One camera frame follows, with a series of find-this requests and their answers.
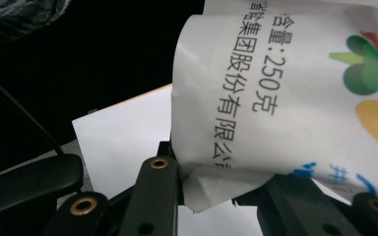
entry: black cable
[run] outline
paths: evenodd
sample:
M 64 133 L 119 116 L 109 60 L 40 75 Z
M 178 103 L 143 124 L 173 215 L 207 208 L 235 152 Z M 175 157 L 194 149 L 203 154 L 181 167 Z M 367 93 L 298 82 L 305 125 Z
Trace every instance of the black cable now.
M 42 139 L 44 139 L 58 155 L 63 154 L 63 150 L 59 144 L 51 137 L 51 135 L 32 117 L 32 115 L 10 95 L 3 87 L 0 86 L 0 98 L 4 100 L 21 118 L 32 127 Z

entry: black background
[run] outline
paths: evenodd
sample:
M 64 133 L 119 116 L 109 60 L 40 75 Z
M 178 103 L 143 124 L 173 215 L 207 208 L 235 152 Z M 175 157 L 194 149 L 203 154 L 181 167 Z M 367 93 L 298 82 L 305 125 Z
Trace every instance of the black background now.
M 171 83 L 186 20 L 204 1 L 74 0 L 59 20 L 0 47 L 0 85 L 63 145 L 72 120 Z M 0 170 L 51 150 L 0 100 Z

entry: plastic food bag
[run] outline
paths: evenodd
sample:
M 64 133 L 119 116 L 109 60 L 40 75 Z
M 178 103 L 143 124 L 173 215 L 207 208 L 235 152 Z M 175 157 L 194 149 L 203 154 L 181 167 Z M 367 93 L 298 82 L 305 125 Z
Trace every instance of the plastic food bag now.
M 187 21 L 174 59 L 171 142 L 185 205 L 202 211 L 275 173 L 349 200 L 378 196 L 378 8 L 215 7 Z

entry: packaging bag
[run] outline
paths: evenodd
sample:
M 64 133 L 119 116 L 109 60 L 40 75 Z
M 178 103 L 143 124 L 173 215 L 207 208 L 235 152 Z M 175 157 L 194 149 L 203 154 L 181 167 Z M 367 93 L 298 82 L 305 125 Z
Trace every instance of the packaging bag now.
M 187 21 L 174 58 L 171 143 L 185 205 L 200 212 L 275 173 L 348 200 L 378 197 L 378 8 L 215 4 Z

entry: logo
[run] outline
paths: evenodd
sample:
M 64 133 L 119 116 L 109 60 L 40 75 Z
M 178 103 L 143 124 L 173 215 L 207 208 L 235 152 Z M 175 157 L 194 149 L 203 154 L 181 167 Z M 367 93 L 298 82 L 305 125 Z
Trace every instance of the logo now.
M 330 53 L 330 58 L 350 64 L 344 73 L 345 86 L 358 95 L 378 91 L 378 36 L 374 32 L 352 35 L 346 45 L 351 52 Z

